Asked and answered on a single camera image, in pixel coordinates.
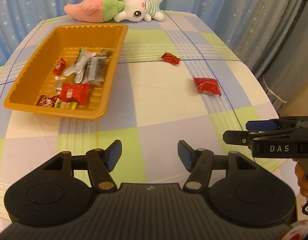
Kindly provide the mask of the right hand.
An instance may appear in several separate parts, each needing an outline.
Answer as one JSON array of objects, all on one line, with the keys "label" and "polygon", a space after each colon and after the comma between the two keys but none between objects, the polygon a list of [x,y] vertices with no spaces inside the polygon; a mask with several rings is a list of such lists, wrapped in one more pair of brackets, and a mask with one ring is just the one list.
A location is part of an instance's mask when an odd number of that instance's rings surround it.
[{"label": "right hand", "polygon": [[300,194],[303,197],[308,196],[308,177],[305,176],[304,168],[301,167],[297,159],[292,159],[296,162],[294,172],[298,180],[298,186],[300,187]]}]

